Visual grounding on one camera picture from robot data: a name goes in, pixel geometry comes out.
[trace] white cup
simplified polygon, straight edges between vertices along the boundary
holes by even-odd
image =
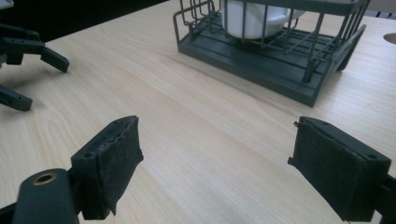
[[[227,1],[227,32],[229,35],[242,38],[243,22],[243,2],[236,0]],[[264,22],[265,5],[247,3],[245,18],[246,39],[262,38],[262,23]],[[295,20],[302,16],[305,11],[294,10],[292,19]],[[221,19],[225,29],[225,6],[221,0]],[[290,14],[284,7],[268,7],[267,23],[265,26],[264,37],[271,36],[279,32],[286,22],[289,21]]]

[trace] dark background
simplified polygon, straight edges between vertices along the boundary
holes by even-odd
[[[165,1],[14,0],[14,7],[0,11],[0,22],[38,31],[47,42]]]

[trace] wooden table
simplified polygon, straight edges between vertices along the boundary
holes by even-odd
[[[0,207],[25,178],[69,169],[110,121],[137,115],[145,160],[117,215],[98,223],[342,223],[287,165],[293,122],[326,120],[396,160],[396,45],[383,39],[396,21],[363,19],[349,65],[312,108],[178,53],[178,9],[172,0],[49,42],[67,74],[37,56],[3,64],[0,83],[34,102],[28,112],[0,106]]]

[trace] wire rack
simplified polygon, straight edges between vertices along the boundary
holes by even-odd
[[[330,74],[343,70],[364,32],[360,26],[370,0],[238,0],[243,3],[242,37],[228,34],[228,0],[180,0],[173,17],[177,49],[180,53],[276,91],[302,104],[314,106],[318,93]],[[265,34],[268,7],[285,7],[288,22],[275,35],[244,38],[247,4],[265,7],[262,33]],[[312,31],[298,29],[294,10],[318,13]],[[221,13],[225,14],[224,26]],[[336,35],[320,32],[326,15],[342,17]],[[188,32],[180,37],[180,26]]]

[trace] dish rack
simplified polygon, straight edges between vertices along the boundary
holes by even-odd
[[[227,6],[231,0],[180,0],[180,11],[173,16],[177,50],[205,63],[276,91],[302,104],[314,106],[329,75],[346,68],[364,32],[360,26],[370,0],[237,0],[242,2],[244,18],[247,4],[264,5],[262,33],[265,33],[268,7],[285,7],[289,20],[275,35],[259,39],[228,34]],[[312,31],[299,30],[294,10],[318,14]],[[335,35],[320,31],[326,15],[342,17]],[[187,27],[181,36],[182,26]]]

